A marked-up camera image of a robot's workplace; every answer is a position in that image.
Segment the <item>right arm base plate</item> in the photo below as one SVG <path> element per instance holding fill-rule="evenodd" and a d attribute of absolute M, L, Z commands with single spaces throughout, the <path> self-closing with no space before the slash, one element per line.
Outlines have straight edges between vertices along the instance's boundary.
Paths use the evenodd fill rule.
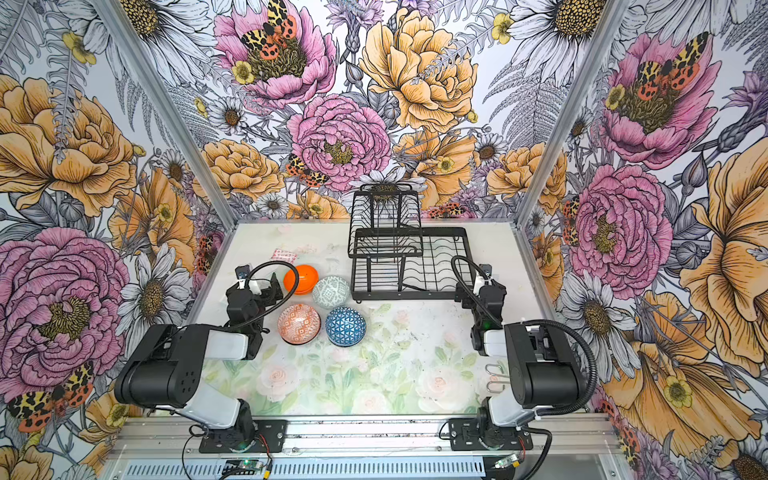
<path fill-rule="evenodd" d="M 455 417 L 447 421 L 447 437 L 453 451 L 520 451 L 533 448 L 532 437 L 512 427 L 481 426 L 477 418 Z"/>

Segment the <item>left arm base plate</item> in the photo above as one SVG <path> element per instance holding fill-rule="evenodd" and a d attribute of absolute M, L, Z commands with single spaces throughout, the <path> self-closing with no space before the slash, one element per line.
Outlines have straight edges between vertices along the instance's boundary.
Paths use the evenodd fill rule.
<path fill-rule="evenodd" d="M 200 442 L 202 454 L 281 453 L 287 420 L 254 420 L 250 426 L 214 429 Z"/>

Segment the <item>green patterned bowl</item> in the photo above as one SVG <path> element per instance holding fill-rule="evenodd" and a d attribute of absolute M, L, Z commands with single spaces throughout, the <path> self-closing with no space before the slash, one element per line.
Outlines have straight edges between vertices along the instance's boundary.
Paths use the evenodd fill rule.
<path fill-rule="evenodd" d="M 350 297 L 350 285 L 340 276 L 331 275 L 320 279 L 313 288 L 313 302 L 326 310 L 344 305 Z"/>

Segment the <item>black wire dish rack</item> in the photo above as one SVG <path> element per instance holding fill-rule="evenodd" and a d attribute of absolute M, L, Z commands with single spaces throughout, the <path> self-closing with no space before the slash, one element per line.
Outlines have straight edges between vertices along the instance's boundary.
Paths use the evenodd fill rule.
<path fill-rule="evenodd" d="M 418 192 L 407 184 L 364 185 L 353 192 L 348 235 L 351 295 L 358 303 L 452 300 L 458 281 L 476 272 L 466 229 L 422 224 Z"/>

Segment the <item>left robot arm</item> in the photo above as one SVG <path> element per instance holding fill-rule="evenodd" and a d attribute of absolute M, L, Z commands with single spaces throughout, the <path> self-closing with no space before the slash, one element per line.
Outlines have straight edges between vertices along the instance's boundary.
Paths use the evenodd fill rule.
<path fill-rule="evenodd" d="M 216 444 L 243 451 L 257 440 L 250 406 L 228 397 L 203 380 L 207 360 L 253 360 L 268 331 L 263 320 L 284 294 L 272 275 L 253 292 L 241 279 L 227 292 L 223 326 L 155 325 L 144 334 L 114 385 L 122 404 L 175 412 L 196 421 Z"/>

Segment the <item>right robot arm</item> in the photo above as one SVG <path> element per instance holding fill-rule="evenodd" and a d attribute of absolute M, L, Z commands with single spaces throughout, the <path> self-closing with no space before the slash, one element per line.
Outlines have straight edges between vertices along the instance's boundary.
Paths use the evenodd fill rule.
<path fill-rule="evenodd" d="M 473 420 L 448 421 L 454 451 L 524 450 L 531 446 L 524 430 L 537 418 L 572 413 L 584 406 L 596 388 L 593 357 L 583 375 L 572 342 L 589 345 L 574 329 L 550 320 L 505 324 L 500 314 L 506 288 L 494 280 L 475 287 L 457 283 L 455 300 L 472 312 L 472 347 L 486 357 L 504 357 L 509 385 L 486 397 Z"/>

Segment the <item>red patterned bowl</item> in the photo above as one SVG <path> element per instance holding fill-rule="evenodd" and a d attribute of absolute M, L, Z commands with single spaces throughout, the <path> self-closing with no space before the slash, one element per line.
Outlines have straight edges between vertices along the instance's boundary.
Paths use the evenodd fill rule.
<path fill-rule="evenodd" d="M 296 304 L 285 308 L 277 320 L 280 337 L 291 345 L 304 345 L 320 332 L 322 319 L 310 305 Z"/>

